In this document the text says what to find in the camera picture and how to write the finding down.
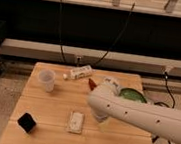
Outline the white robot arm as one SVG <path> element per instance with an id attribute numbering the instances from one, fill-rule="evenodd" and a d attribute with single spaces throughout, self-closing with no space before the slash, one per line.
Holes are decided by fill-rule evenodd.
<path id="1" fill-rule="evenodd" d="M 98 121 L 108 116 L 181 144 L 181 110 L 122 98 L 115 78 L 105 77 L 87 98 Z"/>

